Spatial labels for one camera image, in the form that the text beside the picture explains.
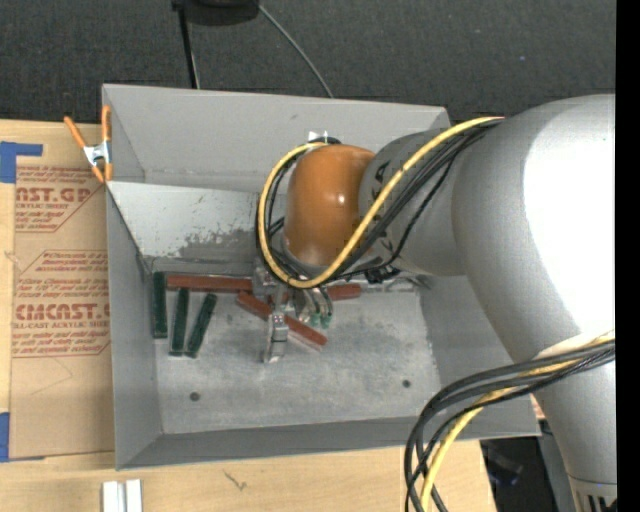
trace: dark background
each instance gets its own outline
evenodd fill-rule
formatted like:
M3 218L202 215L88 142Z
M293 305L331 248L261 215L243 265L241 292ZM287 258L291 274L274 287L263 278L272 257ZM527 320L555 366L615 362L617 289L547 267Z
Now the dark background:
M613 0L262 0L338 98L445 106L452 121L615 91ZM262 15L192 25L202 88L325 96ZM170 0L1 0L0 117L97 122L104 82L189 87ZM494 443L523 469L506 512L549 512L535 439Z

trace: cardboard sheet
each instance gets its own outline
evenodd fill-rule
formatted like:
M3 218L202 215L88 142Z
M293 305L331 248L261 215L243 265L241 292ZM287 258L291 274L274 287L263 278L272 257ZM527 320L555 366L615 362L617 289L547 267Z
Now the cardboard sheet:
M98 142L99 127L79 128ZM42 156L17 159L3 254L13 266L9 456L113 449L105 189L62 123L1 121L0 140L42 145Z

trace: black cable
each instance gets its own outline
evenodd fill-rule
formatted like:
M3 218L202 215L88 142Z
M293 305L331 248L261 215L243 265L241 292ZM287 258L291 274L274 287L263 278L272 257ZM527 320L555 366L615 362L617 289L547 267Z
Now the black cable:
M477 381L478 377L480 375L490 375L491 377L496 376L498 373L502 373L505 370L509 369L509 368L516 368L519 367L521 368L526 368L528 366L531 366L531 363L543 363L540 367L544 367L544 366L548 366L549 364L554 364L557 362L566 362L567 360L572 360L572 359L576 359L577 357L579 357L579 355L582 356L582 358L580 360L578 360L577 362L573 363L571 366L568 366L564 369L552 372L551 375L549 374L543 374L540 376L527 376L527 377L517 377L517 378L513 378L513 379L509 379L508 381L497 381L494 383L491 383L489 385L486 385L484 387L478 387L478 388L472 388L470 390L467 390L465 392L460 393L459 395L454 395L453 398L455 398L455 400L451 399L445 399L445 396L448 395L449 391L451 389L457 390L460 389L462 387L465 387L468 383L472 383L473 381ZM572 375L574 373L579 373L582 371L586 371L592 368L596 368L598 366L601 366L602 364L606 364L610 361L612 361L615 358L615 340L612 340L610 342L607 343L603 343L601 345L595 346L595 347L588 347L586 349L581 349L581 350L577 350L577 351L573 351L571 353L567 353L567 354L561 354L559 356L554 356L552 358L544 358L544 359L540 359L540 360L536 360L536 361L530 361L527 363L521 363L519 365L511 365L510 367L503 367L503 368L499 368L496 370L489 370L487 372L482 372L482 374L478 374L476 376L471 376L467 379L462 379L461 381L458 381L456 383L453 383L452 385L448 386L447 388L443 389L440 393L438 393L436 396L434 396L434 398L427 404L427 406L423 409L423 412L421 414L421 418L418 420L418 422L416 423L416 426L414 427L414 429L412 430L412 433L407 441L407 446L405 448L405 479L407 480L407 494L405 497L405 510L408 510L408 506L409 506L409 499L411 499L411 502L413 503L413 505L416 507L417 510L422 510L422 506L420 505L420 501L419 501L419 497L417 496L417 493L415 492L415 488L414 488L414 484L415 481L417 480L418 476L420 474L424 474L426 472L426 461L428 460L429 456L431 455L431 451L433 450L433 447L435 446L437 440L442 436L442 434L444 433L444 431L447 429L448 425L450 425L452 422L456 421L460 416L462 416L463 414L466 414L467 412L470 412L472 410L478 409L480 407L485 407L485 406L489 406L492 405L494 403L499 403L499 402L504 402L506 400L511 400L513 398L516 398L518 396L523 396L526 394L530 394L533 393L534 391L537 391L545 386L548 386L550 384L552 384L553 382L557 382L558 380L565 378L569 375ZM489 400L486 401L482 404L476 404L474 406L468 407L466 409L464 409L463 411L461 411L460 413L454 415L453 417L449 418L441 427L440 429L436 432L436 434L434 434L434 436L432 437L432 440L430 441L429 446L427 447L427 450L425 450L421 455L418 454L418 458L419 458L419 463L418 463L418 467L416 468L415 471L412 470L411 468L411 459L413 457L413 447L414 447L414 439L415 439L415 435L416 435L416 430L420 430L420 431L424 431L424 427L426 424L426 421L428 421L429 419L431 419L433 416L435 416L435 414L437 414L437 412L439 412L439 410L441 409L446 409L448 407L450 407L451 405L453 405L454 403L460 402L464 399L468 399L468 398L472 398L473 396L477 396L478 394L484 394L485 392L487 392L487 390L491 390L491 391L495 391L498 389L505 389L505 388L509 388L509 387L518 387L518 386L522 386L522 384L524 382L528 382L531 380L532 377L536 377L535 380L538 380L537 383L533 383L533 384L529 384L527 386L525 386L524 389L520 389L520 390L516 390L516 391L512 391L508 394L503 395L502 397L498 397L496 399L493 400ZM422 441L422 439L420 439L420 446L422 446L424 443ZM434 497L434 501L436 502L436 505L438 505L438 501L437 499L435 499ZM446 511L446 507L444 507L444 503L442 503L442 508L438 505L439 510L441 511Z
M509 387L509 384L513 384L513 378L509 378L506 380L494 380L490 386L492 387L480 387L478 383L483 381L488 381L491 379L498 379L501 377L506 377L508 375L512 375L514 373L522 373L531 370L536 370L539 368L543 368L550 365L565 363L567 361L571 361L579 358L587 358L590 356L597 355L601 353L602 350L609 349L615 346L615 341L609 341L603 343L601 345L589 346L586 348L582 348L579 350L575 350L569 353L558 354L551 357L540 358L532 361L526 361L524 363L518 363L508 366L502 366L500 368L495 368L491 370L487 370L475 375L471 375L464 379L460 379L449 386L443 388L439 391L424 407L416 424L409 435L409 439L407 441L407 450L410 451L410 445L413 444L415 440L416 433L420 431L424 425L430 421L433 417L436 416L438 412L441 410L445 410L451 405L455 405L456 403L466 400L469 398L473 398L478 394L486 393L489 391L494 391L495 389L502 389L504 387ZM416 449L418 452L421 451L422 445L421 442L416 442ZM405 452L405 471L408 471L411 467L411 457L410 453Z
M367 278L369 280L373 279L376 281L382 281L386 278L397 275L400 271L393 268L389 263L389 261L392 262L398 257L400 250L397 248L392 254L391 258L383 264L375 265L374 267L360 268L351 272L348 272L348 269L352 267L373 246L373 244L378 240L380 236L383 236L384 230L391 224L391 222L393 222L399 212L407 205L407 203L420 190L420 188L424 186L426 182L428 182L439 171L442 171L444 165L451 164L462 150L482 138L487 130L494 127L499 122L500 120L492 120L483 125L472 127L469 130L466 130L465 132L444 141L439 148L436 148L433 152L425 155L426 162L423 163L422 167L420 167L413 176L411 176L411 178L408 180L408 183L399 193L398 197L387 208L384 215L382 215L381 218L377 220L375 226L361 241L358 248L348 258L345 259L343 264L336 270L336 272L332 276L329 276L323 282L319 283L318 286L324 286L339 279L350 279L357 274L363 273L365 275L367 275L368 273ZM269 190L270 197L268 198L269 206L267 208L267 211L265 212L265 229L267 233L270 232L271 212L277 193L277 188L280 185L280 182L283 179L284 175L290 170L292 164L299 156L300 154L295 155L289 161L285 162L282 165L271 185L271 189ZM448 170L449 167L445 168L443 174L448 173ZM437 190L442 185L443 181L444 179L438 180L434 187L435 190L431 190L423 203L420 205L418 212L416 212L416 214L410 221L407 229L405 230L405 233L401 238L400 249L406 242L411 230L413 229L419 218L419 215L424 211L426 206L428 206L432 198L435 196ZM287 261L287 259L288 258L286 257L286 255L281 255L281 261Z
M304 61L307 63L307 66L309 66L309 69L313 72L313 74L316 76L316 78L322 85L322 88L327 93L327 96L329 96L329 98L335 98L335 96L331 92L331 89L329 89L329 86L322 78L322 75L320 75L320 72L313 65L313 62L311 62L311 59L307 57L307 54L304 52L304 50L300 48L300 45L298 45L298 43L295 42L293 37L289 35L289 33L284 29L284 27L280 25L280 23L278 23L271 14L269 14L269 11L267 11L264 8L264 6L262 6L258 2L254 2L254 3L257 5L258 9L260 9L260 12L264 15L264 17L267 18L267 20L269 20L269 22L284 36L284 38L289 42L289 44L293 46L293 48L298 52L298 54L300 54L300 56L304 59Z
M456 421L458 418L460 418L462 415L471 412L475 409L478 409L480 407L485 407L485 406L489 406L489 405L493 405L495 403L499 403L499 402L504 402L507 400L512 400L514 398L517 398L519 396L524 396L524 395L528 395L531 394L535 391L538 391L539 389L542 389L543 387L546 387L550 384L553 384L554 382L557 382L560 379L563 379L569 375L575 374L575 373L580 373L583 371L587 371L593 368L597 368L598 366L602 366L603 364L606 364L608 362L611 362L613 359L615 359L615 349L610 349L607 350L601 354L597 354L594 356L591 356L589 359L587 360L582 360L578 363L575 363L574 365L567 367L566 369L560 370L558 372L554 372L551 376L547 377L546 379L541 379L541 381L537 384L531 385L526 387L525 389L522 390L517 390L517 391L513 391L510 392L506 395L503 395L502 397L498 397L496 399L492 399L490 401L486 401L482 404L477 404L471 407L468 407L466 409L464 409L463 411L459 412L458 414L456 414L455 416L449 418L449 420L447 420L447 422L445 422L445 424L443 424L440 429L436 432L436 434L434 434L434 436L432 437L432 440L430 441L429 447L427 448L427 450L425 451L425 453L423 454L423 456L420 458L419 460L419 464L418 467L416 468L415 472L411 475L411 479L407 481L407 494L405 496L405 510L408 511L408 500L409 497L411 497L411 501L414 505L414 507L418 510L418 511L422 511L423 508L420 504L420 500L417 496L417 494L415 493L415 481L417 480L418 476L420 476L420 474L426 474L428 467L426 465L426 461L428 460L428 458L431 456L431 452L433 451L438 439L440 437L442 437L442 435L444 434L445 430L447 430L448 426ZM438 506L439 510L441 512L446 512L446 506L444 506L444 503L442 503L442 507Z
M184 5L174 4L174 9L178 11L178 20L180 22L180 33L182 35L182 45L184 54L187 58L187 66L189 68L189 81L192 89L200 89L200 77L196 68L196 60L191 49L191 38L189 36L189 25L187 24L187 16L184 12Z
M336 271L336 275L338 276L337 279L353 277L353 273L347 274L345 271L356 261L358 261L371 248L371 246L380 236L383 236L387 227L395 220L400 211L407 205L407 203L413 198L413 196L415 196L415 194L422 188L422 186L424 186L426 182L428 182L438 171L440 171L444 165L452 164L457 155L462 150L480 140L486 134L486 131L488 129L494 127L499 122L501 121L495 120L481 126L470 128L462 134L458 134L457 136L445 141L437 153L433 155L427 154L426 156L429 159L423 164L422 168L416 171L410 178L409 182L402 189L398 197L394 200L393 204L389 206L385 214L378 220L370 233L365 237L365 240L361 242L358 249L356 249L356 251L354 251L351 256L347 258L347 260L345 260L341 267ZM449 168L450 167L447 167L445 169L445 174L448 173ZM437 188L442 185L442 181L439 181L436 184ZM425 198L425 201L423 201L423 204L419 207L419 212L414 215L407 230L405 230L405 233L402 236L403 246L409 236L409 233L411 232L411 229L418 220L419 215L431 202L437 190L432 190L431 192L432 193L428 194L427 198ZM394 251L394 255L392 255L392 257L387 262L381 265L377 265L376 269L384 268L391 265L391 263L398 257L399 253L400 250L396 249L396 251ZM361 274L363 272L365 272L364 269L357 271L358 274Z

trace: cable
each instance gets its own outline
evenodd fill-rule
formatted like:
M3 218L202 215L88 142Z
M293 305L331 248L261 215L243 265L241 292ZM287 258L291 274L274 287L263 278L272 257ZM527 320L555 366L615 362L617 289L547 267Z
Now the cable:
M289 33L284 29L284 27L280 25L280 23L278 23L276 19L273 16L271 16L271 14L269 14L269 11L267 11L260 3L255 2L255 4L257 5L258 9L260 9L260 12L264 15L264 17L267 18L267 20L269 20L269 22L274 27L276 27L276 29L278 29L278 31L285 37L285 39L289 42L289 44L293 46L295 50L300 54L300 56L304 59L304 61L307 63L307 66L309 66L309 69L313 72L313 74L316 76L316 78L322 85L322 88L327 93L327 96L329 96L329 98L335 98L335 96L331 92L331 89L329 89L329 86L322 78L322 75L320 75L320 72L313 65L313 62L311 62L311 59L307 57L307 54L304 52L304 50L300 48L298 43L295 42L293 37L289 35Z
M572 350L570 352L561 353L556 356L545 357L525 363L519 363L516 365L488 370L480 374L457 381L437 393L423 409L409 436L409 439L407 440L404 460L405 478L407 481L405 509L408 510L409 500L411 500L417 510L423 510L423 507L420 500L418 500L418 496L415 493L413 485L417 477L423 471L426 471L426 460L430 456L431 450L435 445L435 439L438 439L440 437L441 433L444 432L448 424L456 420L456 418L463 418L463 414L465 413L465 411L470 413L471 411L475 411L476 409L478 409L479 412L482 407L485 407L492 403L497 403L498 401L504 401L507 399L515 398L516 396L531 393L550 379L554 379L553 381L555 381L559 378L564 378L564 376L567 376L576 371L583 371L588 368L594 367L596 364L604 364L602 362L603 360L609 361L615 357L615 338L612 338L611 336L613 335L601 336L599 338L596 338L596 340L594 340L589 346L585 346L584 348L577 350ZM515 372L520 372L520 375L515 378L502 378ZM486 382L488 380L496 378L500 378L501 380L494 380L493 382L478 385L481 382ZM522 390L509 391L514 387L521 388L523 386L525 386L524 392ZM425 424L430 421L439 411L447 409L462 400L466 400L472 398L473 396L478 396L479 394L487 392L495 393L495 395L491 395L491 398L489 398L489 396L485 394L483 398L476 402L476 404L465 409L465 411L458 413L453 418L450 418L445 423L445 425L440 428L438 433L433 436L432 441L430 441L427 446L427 450L422 450L422 446L424 445L424 441L422 440L422 432L424 431ZM466 421L466 418L469 418L469 416L464 416L464 419L460 419L454 426L457 432L462 430L462 428L460 427L463 427L462 422ZM446 449L448 449L450 443L452 443L453 439L455 439L454 434L451 434L451 437L449 439L450 441L447 440L446 446L441 445L441 449L443 450L441 453L443 453L443 455L440 455L438 460L441 460L444 457ZM418 468L415 471L413 471L411 467L414 447L418 452L419 459ZM435 472L437 472L440 464L441 462L437 462L437 466L435 466ZM431 478L434 479L435 474L431 471L429 471L429 473L433 475ZM431 485L431 482L428 482L426 478L425 485ZM426 497L428 497L428 492L427 490L424 490L424 488L423 491L424 492L422 497L426 499ZM441 503L441 500L440 503L438 503L438 500L435 499L437 497L437 493L433 494L434 501L436 502L438 509L446 510L446 507L444 507L444 504Z
M326 281L331 279L336 274L336 271L341 267L341 265L344 263L344 261L347 259L347 257L351 254L351 252L354 250L354 248L358 245L358 242L362 238L362 235L364 234L365 230L371 224L371 222L374 219L375 215L378 213L378 211L382 207L384 201L391 194L392 190L395 188L395 186L398 184L398 182L402 179L404 174L409 169L411 169L416 164L416 162L418 162L421 158L423 158L425 155L427 155L431 150L436 148L439 144L441 144L442 142L446 141L447 139L449 139L449 138L451 138L451 137L453 137L455 135L458 135L458 134L464 132L465 130L468 130L469 128L481 125L483 123L488 123L488 122L494 121L495 119L500 119L500 118L483 117L483 118L473 119L471 121L466 121L464 123L458 124L458 125L456 125L456 126L454 126L452 128L449 128L448 130L445 130L444 132L440 133L439 135L437 135L436 137L431 139L429 142L427 142L424 146L422 146L418 151L416 151L416 153L414 153L404 163L402 168L400 168L400 169L398 169L396 171L396 173L392 176L392 178L382 188L382 190L380 191L380 194L378 195L378 197L374 201L373 205L369 208L369 210L365 214L364 218L362 219L362 221L360 222L360 224L356 228L355 232L353 233L353 235L351 236L351 238L349 239L349 241L347 242L345 247L342 249L342 251L340 252L338 257L333 261L333 263L331 263L331 265L329 265L329 267L326 270L324 270L320 275L318 275L317 277L314 277L312 279L308 279L308 280L297 279L294 276L291 276L291 275L287 274L277 264L277 262L273 258L273 255L271 253L270 247L266 243L267 239L266 239L266 230L265 230L265 222L264 222L264 219L265 219L265 206L266 206L267 198L269 196L269 191L271 189L272 183L274 182L275 178L280 173L281 168L291 158L299 155L300 153L306 151L307 149L311 149L311 147L315 147L315 145L317 145L319 143L303 144L302 146L298 146L297 148L293 149L292 151L287 153L282 159L280 159L280 161L276 164L276 166L271 170L271 173L269 174L269 176L267 177L267 181L265 182L264 188L263 188L262 193L260 195L260 201L258 203L258 238L259 238L259 242L260 242L260 249L262 251L262 254L264 256L264 259L265 259L267 265L269 266L269 268L271 268L272 272L280 280L282 280L283 282L285 282L286 284L288 284L289 286L291 286L293 288L300 288L300 289L315 288L318 285L325 283Z
M541 366L563 363L566 361L575 360L576 358L588 358L593 355L597 355L601 350L612 348L613 346L615 346L614 342L611 341L605 343L602 346L585 347L573 350L571 352L556 354L550 357L487 370L456 381L440 390L420 413L420 416L418 417L418 420L407 440L404 459L407 486L410 488L409 480L412 474L411 458L413 447L415 445L415 449L418 452L418 457L421 459L423 456L422 447L424 445L424 441L422 439L422 432L424 430L424 426L440 411L445 410L460 401L478 396L479 394L493 391L495 389L501 389L509 385L523 385L526 384L527 381L523 381L522 379L531 379L531 377L519 377L516 380L514 378L508 377L509 375L512 375L516 372L522 373L531 369L539 368Z
M192 89L200 89L200 76L196 68L196 59L193 56L191 48L191 37L189 36L189 25L187 24L187 16L184 12L184 5L174 4L174 9L178 11L178 20L180 21L180 33L182 34L182 45L187 58L187 66L189 68L189 81Z
M440 427L440 429L436 432L436 434L434 434L432 441L430 442L429 447L427 448L427 450L425 451L423 457L420 459L419 461L419 465L417 467L417 469L415 470L415 472L413 472L413 474L410 476L410 479L408 479L407 481L407 494L405 496L405 511L409 510L409 498L412 499L413 504L416 508L416 510L418 510L419 512L424 512L424 508L422 507L421 503L419 500L417 500L417 496L415 497L416 500L413 500L413 496L410 496L410 491L413 488L413 485L415 484L415 482L417 481L418 477L420 476L420 474L424 474L428 471L428 467L426 466L426 461L427 459L430 457L431 455L431 451L433 450L435 443L437 442L437 440L442 437L442 435L444 434L444 431L446 430L447 426L450 425L452 422L456 421L457 419L459 419L460 417L462 417L464 414L472 411L475 408L481 408L484 406L489 406L489 405L493 405L493 404L497 404L500 402L504 402L504 401L508 401L508 400L512 400L514 398L518 398L524 395L529 395L531 393L534 393L536 391L539 391L540 389L549 386L565 377L568 377L570 375L573 375L574 373L581 373L583 371L588 371L591 369L595 369L599 366L602 366L604 364L607 364L611 361L613 361L615 359L615 349L608 349L600 354L596 354L594 356L591 356L590 358L581 361L580 363L576 363L573 366L571 366L568 369L565 369L561 372L556 372L554 374L552 374L549 377L546 377L545 379L541 379L540 382L538 382L537 384L525 387L524 389L520 389L517 391L513 391L507 395L495 398L491 401L487 401L487 402L483 402L483 404L478 404L478 405L474 405L472 407L468 407L466 409L464 409L463 411L459 412L458 414L456 414L455 416L449 418L449 420L447 420L445 422L444 425L442 425ZM440 510L441 512L447 512L447 508L446 506L444 506L444 504L442 504L442 506L438 505L438 510Z

